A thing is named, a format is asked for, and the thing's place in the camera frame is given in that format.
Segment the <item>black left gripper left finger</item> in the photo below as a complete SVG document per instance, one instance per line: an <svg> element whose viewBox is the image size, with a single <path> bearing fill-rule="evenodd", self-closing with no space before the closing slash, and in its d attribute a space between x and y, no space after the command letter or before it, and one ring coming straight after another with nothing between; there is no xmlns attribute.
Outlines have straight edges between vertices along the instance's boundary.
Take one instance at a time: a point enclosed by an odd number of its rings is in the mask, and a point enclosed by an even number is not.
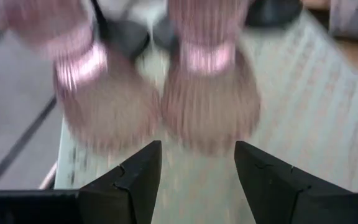
<svg viewBox="0 0 358 224"><path fill-rule="evenodd" d="M0 224L151 224L161 168L152 141L80 189L0 190Z"/></svg>

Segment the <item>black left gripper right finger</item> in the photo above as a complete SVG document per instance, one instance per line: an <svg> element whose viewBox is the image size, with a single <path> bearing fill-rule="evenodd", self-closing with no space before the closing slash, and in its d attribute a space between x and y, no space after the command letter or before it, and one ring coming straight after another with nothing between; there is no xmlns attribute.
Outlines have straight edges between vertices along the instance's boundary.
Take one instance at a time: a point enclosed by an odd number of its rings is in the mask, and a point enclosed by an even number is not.
<svg viewBox="0 0 358 224"><path fill-rule="evenodd" d="M256 224L358 224L358 193L244 141L234 160Z"/></svg>

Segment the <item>pink glass candle holder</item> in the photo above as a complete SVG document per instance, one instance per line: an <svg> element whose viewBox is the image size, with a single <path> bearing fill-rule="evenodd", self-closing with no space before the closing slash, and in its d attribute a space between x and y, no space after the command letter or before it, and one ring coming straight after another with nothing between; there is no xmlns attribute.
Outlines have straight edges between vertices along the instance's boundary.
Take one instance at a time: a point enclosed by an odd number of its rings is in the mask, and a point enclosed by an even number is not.
<svg viewBox="0 0 358 224"><path fill-rule="evenodd" d="M168 131L194 151L225 154L259 122L252 66L237 40L248 0L168 0L178 37L161 109Z"/></svg>
<svg viewBox="0 0 358 224"><path fill-rule="evenodd" d="M0 0L0 32L9 30L53 63L53 82L68 128L98 154L148 135L156 91L134 62L102 42L90 0Z"/></svg>

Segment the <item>tall black candlestick holder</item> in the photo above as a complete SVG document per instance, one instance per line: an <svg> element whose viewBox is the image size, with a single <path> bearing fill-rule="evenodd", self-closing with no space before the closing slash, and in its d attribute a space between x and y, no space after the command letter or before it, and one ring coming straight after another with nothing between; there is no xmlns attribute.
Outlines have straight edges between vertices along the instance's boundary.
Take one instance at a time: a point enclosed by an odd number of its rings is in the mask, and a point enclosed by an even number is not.
<svg viewBox="0 0 358 224"><path fill-rule="evenodd" d="M94 25L99 39L116 48L120 53L135 62L136 58L147 48L150 34L146 26L128 19L132 7L139 0L127 0L119 19L106 17L98 0L89 0L94 11Z"/></svg>

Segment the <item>medium black candlestick holder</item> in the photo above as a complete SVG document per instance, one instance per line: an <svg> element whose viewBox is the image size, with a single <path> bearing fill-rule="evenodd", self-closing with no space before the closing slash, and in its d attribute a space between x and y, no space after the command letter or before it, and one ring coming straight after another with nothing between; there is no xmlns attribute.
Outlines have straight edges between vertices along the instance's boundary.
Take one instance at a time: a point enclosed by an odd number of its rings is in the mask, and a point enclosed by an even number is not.
<svg viewBox="0 0 358 224"><path fill-rule="evenodd" d="M168 17L163 17L153 26L152 36L154 44L170 53L176 51L178 39Z"/></svg>

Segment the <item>short black candlestick holder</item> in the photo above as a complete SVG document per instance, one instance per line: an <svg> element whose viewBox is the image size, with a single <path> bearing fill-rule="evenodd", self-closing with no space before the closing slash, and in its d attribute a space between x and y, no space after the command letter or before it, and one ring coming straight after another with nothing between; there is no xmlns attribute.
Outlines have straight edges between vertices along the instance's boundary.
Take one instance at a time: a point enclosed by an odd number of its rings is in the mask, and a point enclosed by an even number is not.
<svg viewBox="0 0 358 224"><path fill-rule="evenodd" d="M284 28L302 13L300 0L254 0L248 9L245 26L251 28Z"/></svg>

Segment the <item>green perforated metal shelf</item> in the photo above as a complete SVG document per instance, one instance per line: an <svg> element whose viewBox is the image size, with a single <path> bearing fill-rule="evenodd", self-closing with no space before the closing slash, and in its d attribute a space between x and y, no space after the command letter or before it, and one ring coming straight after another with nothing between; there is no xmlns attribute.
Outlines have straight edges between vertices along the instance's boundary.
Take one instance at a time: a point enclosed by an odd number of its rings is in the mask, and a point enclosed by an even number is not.
<svg viewBox="0 0 358 224"><path fill-rule="evenodd" d="M247 32L262 98L250 143L358 192L358 72L303 12L283 34ZM160 129L162 177L152 224L254 224L234 157L205 157Z"/></svg>

